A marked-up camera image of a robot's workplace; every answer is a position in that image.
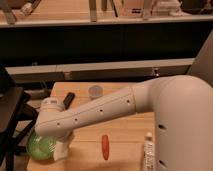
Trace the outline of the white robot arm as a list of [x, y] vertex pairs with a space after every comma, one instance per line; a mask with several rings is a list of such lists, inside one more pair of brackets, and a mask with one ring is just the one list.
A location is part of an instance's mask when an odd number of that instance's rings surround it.
[[47, 98], [35, 130], [62, 138], [77, 128], [146, 112], [155, 114], [155, 171], [213, 171], [213, 87], [195, 76], [144, 81], [69, 110]]

